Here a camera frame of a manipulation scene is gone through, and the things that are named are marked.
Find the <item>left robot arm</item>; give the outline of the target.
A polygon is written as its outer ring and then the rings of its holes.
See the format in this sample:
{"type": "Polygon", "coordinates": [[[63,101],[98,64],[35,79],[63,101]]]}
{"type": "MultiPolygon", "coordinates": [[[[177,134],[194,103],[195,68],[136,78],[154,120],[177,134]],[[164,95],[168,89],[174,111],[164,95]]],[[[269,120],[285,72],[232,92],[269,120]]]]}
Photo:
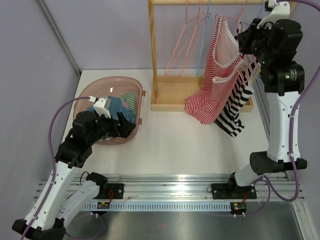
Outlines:
{"type": "Polygon", "coordinates": [[[29,240],[61,240],[73,218],[90,200],[103,199],[108,194],[108,179],[92,172],[83,185],[67,200],[69,185],[80,173],[92,154],[92,146],[104,137],[127,138],[136,124],[117,113],[117,119],[92,111],[76,115],[64,142],[53,159],[53,169],[33,209],[24,219],[17,219],[12,229],[29,240]]]}

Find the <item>black white striped tank top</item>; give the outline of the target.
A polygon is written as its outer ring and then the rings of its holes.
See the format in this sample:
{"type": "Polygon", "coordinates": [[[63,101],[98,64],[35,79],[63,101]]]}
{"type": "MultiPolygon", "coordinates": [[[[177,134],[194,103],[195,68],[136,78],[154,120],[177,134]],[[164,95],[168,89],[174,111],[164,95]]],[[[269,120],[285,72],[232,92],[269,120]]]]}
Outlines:
{"type": "Polygon", "coordinates": [[[251,56],[251,66],[249,67],[249,80],[245,82],[245,59],[244,64],[240,70],[239,77],[234,85],[234,88],[221,112],[221,114],[214,121],[223,131],[231,137],[236,137],[242,132],[244,126],[240,120],[240,111],[254,93],[253,81],[256,74],[260,71],[258,61],[251,56]]]}

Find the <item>blue wire hanger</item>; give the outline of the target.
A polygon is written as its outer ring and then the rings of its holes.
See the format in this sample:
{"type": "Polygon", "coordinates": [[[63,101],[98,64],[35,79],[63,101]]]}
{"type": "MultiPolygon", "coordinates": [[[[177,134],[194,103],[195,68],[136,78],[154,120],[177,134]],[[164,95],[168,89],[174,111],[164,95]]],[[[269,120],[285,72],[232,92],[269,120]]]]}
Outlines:
{"type": "Polygon", "coordinates": [[[207,9],[206,9],[206,14],[204,18],[204,26],[203,26],[203,32],[202,32],[202,39],[201,39],[201,45],[200,45],[200,50],[199,50],[199,55],[198,55],[198,61],[197,61],[197,68],[196,68],[196,76],[199,76],[200,73],[200,65],[201,65],[201,60],[202,60],[202,54],[204,50],[204,45],[205,45],[205,38],[206,38],[206,31],[207,31],[207,22],[211,17],[210,13],[210,6],[211,6],[211,0],[208,1],[207,4],[207,9]]]}
{"type": "MultiPolygon", "coordinates": [[[[263,0],[262,1],[262,4],[261,4],[261,7],[260,7],[260,10],[258,12],[258,14],[256,15],[256,18],[260,18],[261,17],[261,13],[264,9],[264,6],[265,6],[265,1],[263,0]]],[[[240,30],[241,31],[244,31],[245,30],[245,26],[249,26],[250,24],[249,23],[245,23],[245,22],[241,22],[240,23],[240,30]]],[[[250,73],[249,73],[249,67],[251,66],[251,59],[252,57],[250,55],[247,55],[245,54],[244,55],[244,63],[245,63],[245,67],[244,67],[244,76],[246,77],[246,80],[244,80],[244,82],[248,82],[249,78],[250,78],[250,73]]]]}

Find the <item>red striped tank top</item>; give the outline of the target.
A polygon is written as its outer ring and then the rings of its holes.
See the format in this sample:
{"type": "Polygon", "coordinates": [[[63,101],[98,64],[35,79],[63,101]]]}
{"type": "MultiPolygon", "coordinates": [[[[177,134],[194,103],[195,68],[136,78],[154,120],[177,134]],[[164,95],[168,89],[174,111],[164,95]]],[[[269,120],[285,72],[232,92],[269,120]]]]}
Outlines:
{"type": "Polygon", "coordinates": [[[202,87],[185,99],[184,109],[201,124],[214,122],[223,111],[244,65],[244,56],[227,19],[217,14],[202,87]]]}

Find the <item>green striped tank top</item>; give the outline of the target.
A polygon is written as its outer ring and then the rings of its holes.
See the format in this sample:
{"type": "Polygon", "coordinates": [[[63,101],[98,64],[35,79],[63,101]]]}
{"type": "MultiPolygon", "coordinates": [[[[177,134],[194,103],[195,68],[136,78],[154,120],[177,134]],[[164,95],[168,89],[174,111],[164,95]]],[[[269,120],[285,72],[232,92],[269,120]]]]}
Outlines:
{"type": "Polygon", "coordinates": [[[128,91],[124,96],[119,97],[124,108],[133,112],[134,116],[137,114],[136,96],[133,91],[128,91]]]}

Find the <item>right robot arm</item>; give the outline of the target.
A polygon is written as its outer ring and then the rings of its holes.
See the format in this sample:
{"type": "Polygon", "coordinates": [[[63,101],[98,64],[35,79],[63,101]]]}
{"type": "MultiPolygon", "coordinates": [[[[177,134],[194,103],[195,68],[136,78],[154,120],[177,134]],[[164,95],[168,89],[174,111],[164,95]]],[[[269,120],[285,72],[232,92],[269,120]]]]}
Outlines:
{"type": "Polygon", "coordinates": [[[269,141],[266,151],[252,152],[249,164],[230,175],[227,193],[239,198],[258,182],[269,182],[267,174],[293,171],[299,187],[298,170],[307,168],[298,145],[299,101],[305,89],[304,68],[294,61],[303,38],[301,25],[290,19],[264,22],[255,18],[237,35],[239,52],[253,55],[261,66],[269,106],[269,141]]]}

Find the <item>teal blue tank top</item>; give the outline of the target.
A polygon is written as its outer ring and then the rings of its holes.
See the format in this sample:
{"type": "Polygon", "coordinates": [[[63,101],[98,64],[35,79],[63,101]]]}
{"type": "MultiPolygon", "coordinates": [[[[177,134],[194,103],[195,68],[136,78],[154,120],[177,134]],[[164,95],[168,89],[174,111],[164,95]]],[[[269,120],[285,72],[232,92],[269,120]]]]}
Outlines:
{"type": "Polygon", "coordinates": [[[114,120],[119,120],[117,113],[122,113],[124,118],[130,123],[136,123],[136,115],[130,108],[127,107],[126,102],[120,97],[116,96],[103,96],[108,99],[110,104],[108,106],[109,115],[114,120]]]}

